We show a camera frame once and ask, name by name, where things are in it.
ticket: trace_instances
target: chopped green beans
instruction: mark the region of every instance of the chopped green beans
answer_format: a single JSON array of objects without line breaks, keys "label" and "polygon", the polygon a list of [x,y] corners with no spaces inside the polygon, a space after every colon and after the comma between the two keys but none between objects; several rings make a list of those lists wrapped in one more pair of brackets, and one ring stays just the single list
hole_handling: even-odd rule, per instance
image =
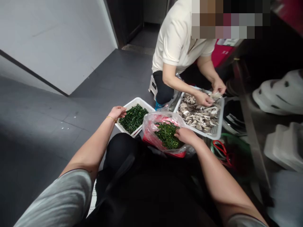
[{"label": "chopped green beans", "polygon": [[119,119],[119,123],[129,134],[132,134],[143,123],[143,117],[148,111],[137,104],[126,113],[124,118]]},{"label": "chopped green beans", "polygon": [[170,121],[157,122],[159,131],[155,131],[156,136],[162,141],[163,147],[167,149],[178,149],[182,146],[181,141],[174,136],[176,130],[179,129],[174,123]]}]

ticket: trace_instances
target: person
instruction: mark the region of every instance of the person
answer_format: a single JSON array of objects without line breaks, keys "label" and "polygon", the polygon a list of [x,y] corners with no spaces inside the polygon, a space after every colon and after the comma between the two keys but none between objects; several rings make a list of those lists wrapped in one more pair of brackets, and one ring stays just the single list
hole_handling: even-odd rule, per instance
[{"label": "person", "polygon": [[[125,111],[113,107],[15,226],[267,226],[239,184],[193,131],[181,128],[175,134],[196,150],[189,159],[155,155],[126,133],[108,143],[116,120]],[[98,172],[106,147],[104,169]],[[86,218],[95,179],[96,208]]]},{"label": "person", "polygon": [[[163,107],[172,99],[174,89],[193,95],[198,104],[211,106],[212,99],[207,94],[187,84],[195,83],[198,87],[206,88],[204,85],[207,81],[201,74],[211,82],[213,93],[224,94],[226,86],[215,71],[211,60],[216,39],[196,39],[192,37],[194,33],[192,1],[178,0],[163,21],[153,55],[152,72],[158,90],[156,109]],[[199,72],[197,74],[194,65],[190,67],[196,60],[201,74]],[[176,73],[179,73],[187,83],[178,79]]]}]

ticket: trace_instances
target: gold bracelet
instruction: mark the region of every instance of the gold bracelet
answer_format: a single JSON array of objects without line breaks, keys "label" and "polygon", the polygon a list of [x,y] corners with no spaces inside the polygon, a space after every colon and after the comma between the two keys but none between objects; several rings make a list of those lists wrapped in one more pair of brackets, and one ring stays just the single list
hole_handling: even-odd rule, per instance
[{"label": "gold bracelet", "polygon": [[[112,117],[110,117],[110,116],[107,116],[107,118],[113,119],[113,118],[112,118]],[[118,121],[117,119],[116,119],[116,120],[115,120],[115,119],[113,119],[113,120],[114,120],[114,122],[115,122],[115,123],[117,123],[117,121]]]}]

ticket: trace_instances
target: white wall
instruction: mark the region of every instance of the white wall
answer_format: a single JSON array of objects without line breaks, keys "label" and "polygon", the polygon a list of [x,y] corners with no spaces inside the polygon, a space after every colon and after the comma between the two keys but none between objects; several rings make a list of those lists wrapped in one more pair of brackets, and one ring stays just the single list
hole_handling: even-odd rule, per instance
[{"label": "white wall", "polygon": [[0,0],[0,49],[71,94],[117,47],[103,0]]},{"label": "white wall", "polygon": [[55,89],[51,88],[2,56],[0,56],[0,76],[61,95],[61,93],[57,92]]}]

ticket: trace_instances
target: white stool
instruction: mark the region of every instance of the white stool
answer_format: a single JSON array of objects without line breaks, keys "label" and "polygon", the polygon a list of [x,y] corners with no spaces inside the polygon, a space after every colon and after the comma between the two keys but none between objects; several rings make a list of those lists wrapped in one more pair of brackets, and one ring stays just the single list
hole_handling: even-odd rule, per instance
[{"label": "white stool", "polygon": [[158,89],[157,89],[156,82],[154,80],[153,75],[151,76],[151,82],[149,83],[148,91],[149,92],[151,91],[154,94],[154,100],[156,100],[156,95],[158,93]]}]

